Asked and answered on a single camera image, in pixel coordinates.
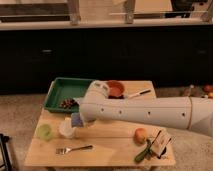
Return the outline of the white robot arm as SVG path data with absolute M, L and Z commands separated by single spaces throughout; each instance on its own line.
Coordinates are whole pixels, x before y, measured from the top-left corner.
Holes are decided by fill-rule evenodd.
M 154 99 L 109 99 L 109 86 L 93 81 L 79 102 L 83 122 L 110 119 L 176 129 L 213 137 L 213 99 L 168 97 Z

